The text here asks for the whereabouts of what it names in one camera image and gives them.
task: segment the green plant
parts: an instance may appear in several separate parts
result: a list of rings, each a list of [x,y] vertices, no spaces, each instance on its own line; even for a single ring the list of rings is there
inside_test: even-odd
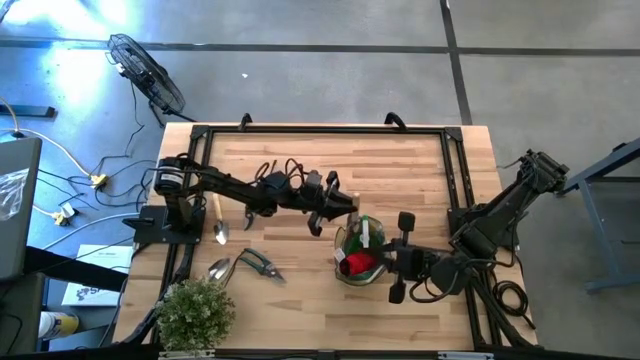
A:
[[[224,288],[208,279],[173,284],[156,305],[160,341],[166,350],[214,348],[229,335],[234,307]]]

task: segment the gray metal stand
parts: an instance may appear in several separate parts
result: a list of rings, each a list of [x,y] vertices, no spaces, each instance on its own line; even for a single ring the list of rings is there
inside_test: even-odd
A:
[[[596,231],[608,276],[587,282],[587,293],[640,283],[640,177],[606,176],[639,156],[640,138],[618,146],[556,194],[579,189]]]

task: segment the black bracket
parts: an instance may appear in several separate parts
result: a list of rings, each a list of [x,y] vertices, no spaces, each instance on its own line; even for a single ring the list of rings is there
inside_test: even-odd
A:
[[[242,120],[240,121],[238,130],[244,132],[247,128],[247,124],[252,122],[253,122],[253,119],[251,118],[251,115],[249,115],[249,113],[245,113],[244,116],[242,116]]]
[[[445,127],[444,132],[455,141],[462,141],[462,130],[460,129],[460,127]]]
[[[398,125],[400,130],[407,131],[407,125],[405,125],[400,116],[394,112],[388,113],[387,117],[384,119],[385,125],[391,125],[392,123]]]
[[[202,135],[209,131],[209,127],[206,125],[194,125],[191,128],[191,140],[198,140]]]
[[[205,211],[193,211],[191,223],[184,231],[172,231],[165,226],[167,208],[165,206],[143,206],[137,219],[122,222],[135,229],[133,241],[140,244],[198,244],[204,228]]]

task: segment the black fan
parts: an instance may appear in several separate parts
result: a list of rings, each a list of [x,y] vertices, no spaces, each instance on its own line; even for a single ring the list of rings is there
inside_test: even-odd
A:
[[[131,82],[147,98],[149,107],[162,124],[153,110],[153,105],[167,115],[176,115],[185,120],[195,120],[181,114],[184,108],[184,97],[171,81],[167,70],[160,66],[144,49],[131,37],[125,34],[115,34],[107,42],[111,57],[120,75]]]

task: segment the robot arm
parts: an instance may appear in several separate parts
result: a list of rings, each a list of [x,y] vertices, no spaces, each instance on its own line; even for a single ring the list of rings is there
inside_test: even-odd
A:
[[[450,218],[454,232],[449,241],[453,247],[451,251],[410,245],[409,232],[413,231],[415,216],[400,213],[398,227],[402,232],[401,237],[393,239],[381,249],[382,253],[395,252],[395,260],[380,256],[389,272],[396,274],[396,281],[389,291],[389,302],[399,304],[404,301],[405,280],[415,282],[409,290],[409,296],[420,303],[432,303],[448,295],[457,295],[471,285],[512,346],[531,345],[509,323],[478,275],[494,265],[513,266],[515,254],[511,264],[495,260],[498,247],[515,251],[518,245],[516,225],[525,209],[541,194],[562,189],[569,169],[544,152],[529,150],[519,161],[520,169],[513,184],[488,204],[474,205]],[[417,298],[414,291],[428,279],[442,293],[432,298]]]
[[[291,185],[292,173],[272,172],[264,178],[246,183],[230,174],[220,172],[212,166],[200,164],[184,157],[167,157],[159,161],[155,190],[167,203],[167,220],[172,228],[179,229],[189,224],[192,207],[187,197],[200,192],[214,192],[246,205],[247,211],[260,216],[273,216],[278,207],[311,212],[309,230],[314,236],[322,232],[322,219],[333,220],[357,211],[352,198],[339,191],[338,174],[331,171],[327,176],[327,188],[322,186],[322,176],[315,170],[301,176],[297,189]],[[184,177],[193,174],[196,184],[183,187]]]

